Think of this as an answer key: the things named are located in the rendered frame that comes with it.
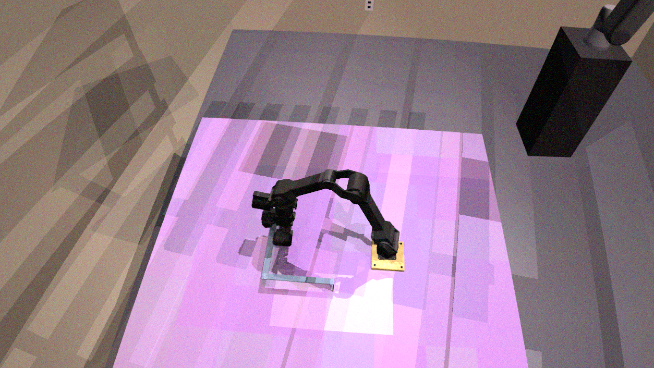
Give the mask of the low clear corner walls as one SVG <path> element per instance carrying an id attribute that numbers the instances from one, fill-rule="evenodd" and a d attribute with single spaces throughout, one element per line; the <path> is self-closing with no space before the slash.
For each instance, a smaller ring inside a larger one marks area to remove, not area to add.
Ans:
<path id="1" fill-rule="evenodd" d="M 271 274 L 271 270 L 273 267 L 275 249 L 276 246 L 273 245 L 269 274 Z M 333 291 L 333 284 L 304 283 L 303 281 L 283 281 L 283 280 L 262 279 L 262 284 L 264 287 L 292 288 L 292 289 L 299 289 L 299 290 Z"/>

